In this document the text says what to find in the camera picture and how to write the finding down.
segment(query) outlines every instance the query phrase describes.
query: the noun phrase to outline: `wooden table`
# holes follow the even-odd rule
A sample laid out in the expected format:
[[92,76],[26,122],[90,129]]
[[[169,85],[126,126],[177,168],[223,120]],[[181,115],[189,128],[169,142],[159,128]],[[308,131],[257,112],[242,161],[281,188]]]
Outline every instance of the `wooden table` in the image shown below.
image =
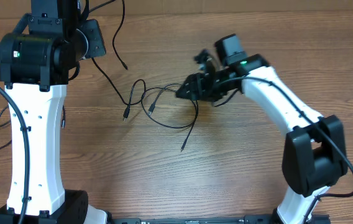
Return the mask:
[[[303,101],[342,119],[353,163],[353,11],[129,16],[116,42],[128,71],[111,48],[120,17],[97,20],[108,50],[97,61],[124,98],[138,78],[148,87],[183,82],[197,71],[193,56],[236,33],[246,51],[262,54]],[[16,23],[0,20],[0,40]],[[141,91],[137,86],[134,100]],[[148,107],[154,96],[145,102]],[[0,96],[0,110],[5,105]],[[90,60],[81,63],[80,76],[68,85],[65,107],[63,186],[86,190],[90,204],[115,217],[241,217],[270,213],[283,199],[284,138],[244,96],[220,108],[200,102],[183,152],[188,130],[160,127],[140,106],[132,107],[123,123],[125,106]],[[193,116],[190,102],[171,93],[164,93],[153,114],[174,125]],[[2,120],[8,118],[7,112]],[[1,129],[0,145],[10,137],[9,128]],[[11,147],[0,151],[0,206],[9,193],[11,160]],[[348,174],[331,191],[352,189]],[[352,223],[353,198],[324,199],[316,213]]]

